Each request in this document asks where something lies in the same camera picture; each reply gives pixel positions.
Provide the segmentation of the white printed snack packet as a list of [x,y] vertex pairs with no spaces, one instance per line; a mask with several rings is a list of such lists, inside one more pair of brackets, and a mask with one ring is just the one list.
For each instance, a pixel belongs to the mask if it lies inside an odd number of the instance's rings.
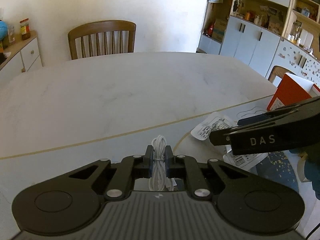
[[225,163],[248,171],[262,162],[268,154],[235,155],[228,135],[230,129],[234,126],[235,122],[231,118],[219,112],[214,112],[191,130],[191,135],[199,141],[206,142],[211,150],[221,154]]

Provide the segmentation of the red and white cardboard box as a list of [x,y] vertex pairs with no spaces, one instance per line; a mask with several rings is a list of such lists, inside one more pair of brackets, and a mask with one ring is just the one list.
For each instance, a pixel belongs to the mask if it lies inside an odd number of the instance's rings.
[[319,87],[315,83],[302,77],[285,73],[268,104],[267,110],[272,111],[316,96],[319,96]]

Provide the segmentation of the wooden chair at right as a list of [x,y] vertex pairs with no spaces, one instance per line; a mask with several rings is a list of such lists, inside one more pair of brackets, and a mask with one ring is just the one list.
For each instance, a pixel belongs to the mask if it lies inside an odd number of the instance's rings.
[[275,65],[271,68],[271,72],[267,79],[270,83],[278,87],[285,74],[294,74],[294,72],[282,66]]

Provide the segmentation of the grey hallway cabinet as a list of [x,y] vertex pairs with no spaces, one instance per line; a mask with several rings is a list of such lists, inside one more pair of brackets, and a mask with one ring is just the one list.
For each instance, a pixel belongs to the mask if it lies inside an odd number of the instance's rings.
[[[227,21],[222,42],[212,38],[217,18]],[[207,0],[197,51],[236,58],[263,77],[277,65],[319,83],[319,0]]]

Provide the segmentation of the cardboard box in cabinet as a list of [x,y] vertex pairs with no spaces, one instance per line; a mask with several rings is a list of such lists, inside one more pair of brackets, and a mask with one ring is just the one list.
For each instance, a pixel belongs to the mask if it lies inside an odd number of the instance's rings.
[[227,21],[217,18],[215,20],[214,27],[213,27],[212,38],[222,42],[226,28],[227,28]]

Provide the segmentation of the wooden chair behind table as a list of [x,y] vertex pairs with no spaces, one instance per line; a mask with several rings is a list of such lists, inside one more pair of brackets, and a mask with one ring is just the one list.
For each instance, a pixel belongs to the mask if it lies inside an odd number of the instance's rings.
[[71,59],[132,53],[136,24],[124,20],[105,20],[80,25],[68,33]]

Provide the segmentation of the white drawer cabinet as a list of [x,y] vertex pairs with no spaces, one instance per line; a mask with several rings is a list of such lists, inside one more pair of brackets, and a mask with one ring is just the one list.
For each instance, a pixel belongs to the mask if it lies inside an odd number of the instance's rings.
[[43,67],[37,32],[32,30],[27,40],[16,35],[16,41],[5,50],[5,61],[1,63],[1,85],[9,83],[14,77]]

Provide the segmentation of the red-lidded sauce jar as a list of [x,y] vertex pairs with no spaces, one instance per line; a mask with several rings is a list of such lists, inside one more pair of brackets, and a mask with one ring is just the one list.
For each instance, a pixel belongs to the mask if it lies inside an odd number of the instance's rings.
[[27,40],[31,37],[29,29],[29,18],[20,21],[20,33],[22,40]]

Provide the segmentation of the blue globe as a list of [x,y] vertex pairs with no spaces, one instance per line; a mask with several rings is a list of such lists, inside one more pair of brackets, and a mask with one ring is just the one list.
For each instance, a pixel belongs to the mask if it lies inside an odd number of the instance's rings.
[[8,26],[5,22],[0,20],[0,40],[3,40],[8,34]]

